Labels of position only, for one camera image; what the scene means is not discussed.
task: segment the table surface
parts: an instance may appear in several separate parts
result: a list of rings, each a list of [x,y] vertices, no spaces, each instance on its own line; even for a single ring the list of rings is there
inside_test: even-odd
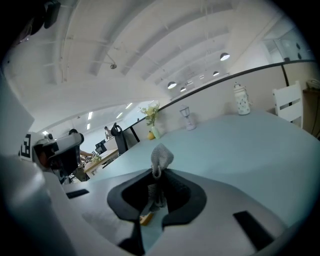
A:
[[[111,149],[111,150],[107,150],[105,152],[103,152],[101,155],[99,155],[101,157],[101,160],[99,160],[98,162],[94,163],[94,164],[86,164],[84,167],[84,173],[88,173],[92,170],[94,170],[95,168],[99,167],[100,165],[102,165],[107,158],[109,158],[110,156],[114,155],[118,153],[118,149]]]
[[[143,140],[88,182],[147,169],[156,145],[173,154],[172,169],[233,185],[291,226],[316,199],[320,142],[298,126],[264,111],[224,115]]]

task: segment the white bottle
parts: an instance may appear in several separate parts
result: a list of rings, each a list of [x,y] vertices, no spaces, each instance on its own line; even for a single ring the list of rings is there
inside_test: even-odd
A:
[[[250,104],[246,87],[241,86],[240,84],[235,82],[233,91],[239,115],[249,114]]]

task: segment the office chair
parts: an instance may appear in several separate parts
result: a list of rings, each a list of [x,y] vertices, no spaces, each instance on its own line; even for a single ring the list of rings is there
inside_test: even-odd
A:
[[[128,145],[127,145],[124,132],[122,131],[121,127],[117,125],[116,122],[114,123],[111,129],[111,134],[112,136],[114,136],[116,145],[118,147],[119,156],[121,156],[124,152],[128,150]]]

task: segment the ceiling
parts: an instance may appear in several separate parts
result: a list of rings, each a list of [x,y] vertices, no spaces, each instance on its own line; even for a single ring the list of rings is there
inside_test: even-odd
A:
[[[45,130],[48,133],[53,134],[55,138],[67,135],[71,129],[76,129],[79,133],[86,134],[96,129],[102,129],[105,126],[113,125],[115,122],[121,122],[130,114],[131,110],[138,105],[139,104],[134,103],[128,109],[126,109],[127,105],[118,105],[100,109],[92,113],[90,120],[88,120],[88,113],[85,113],[57,125],[53,125],[52,127],[47,127]]]
[[[163,106],[190,80],[187,90],[225,76],[279,12],[265,0],[59,1],[57,22],[2,66],[36,132],[130,102]]]

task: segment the gray towel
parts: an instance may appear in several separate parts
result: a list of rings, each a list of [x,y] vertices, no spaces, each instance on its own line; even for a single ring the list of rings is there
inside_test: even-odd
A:
[[[167,205],[164,191],[157,183],[160,179],[163,170],[167,169],[169,164],[174,160],[174,155],[163,144],[157,145],[151,153],[151,167],[152,175],[155,184],[148,186],[148,203],[144,207],[141,215],[147,215],[148,213],[155,213],[160,208]]]

